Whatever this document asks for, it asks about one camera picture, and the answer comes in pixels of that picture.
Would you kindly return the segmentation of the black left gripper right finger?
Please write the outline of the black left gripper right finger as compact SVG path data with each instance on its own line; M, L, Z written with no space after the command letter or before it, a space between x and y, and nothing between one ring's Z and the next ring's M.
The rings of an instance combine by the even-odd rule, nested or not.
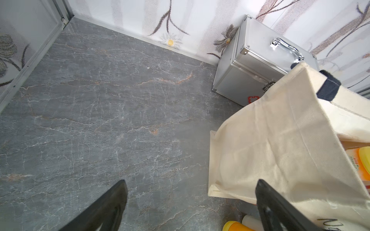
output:
M255 188L257 208L265 231L320 231L266 181L259 179Z

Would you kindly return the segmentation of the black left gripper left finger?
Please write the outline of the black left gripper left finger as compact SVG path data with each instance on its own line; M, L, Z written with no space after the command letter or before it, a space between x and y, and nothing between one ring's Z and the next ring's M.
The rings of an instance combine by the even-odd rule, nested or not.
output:
M120 180L60 230L117 231L127 201L127 184Z

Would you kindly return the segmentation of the white bottle green cap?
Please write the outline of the white bottle green cap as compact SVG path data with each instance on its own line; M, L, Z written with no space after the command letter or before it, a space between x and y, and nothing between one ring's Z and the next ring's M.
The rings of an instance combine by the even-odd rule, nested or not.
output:
M242 225L254 230L254 231L264 231L264 227L263 227L263 224L261 222L261 220L255 218L255 217L252 217L252 216L249 216L249 215L245 215L244 218L242 219Z

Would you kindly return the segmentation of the orange soap bottle yellow cap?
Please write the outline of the orange soap bottle yellow cap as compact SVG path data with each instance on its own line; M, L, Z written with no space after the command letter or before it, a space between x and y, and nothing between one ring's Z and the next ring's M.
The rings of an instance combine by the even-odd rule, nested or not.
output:
M222 231L254 231L253 229L237 221L228 221L224 224Z
M370 192L370 147L347 149L346 153L365 188Z

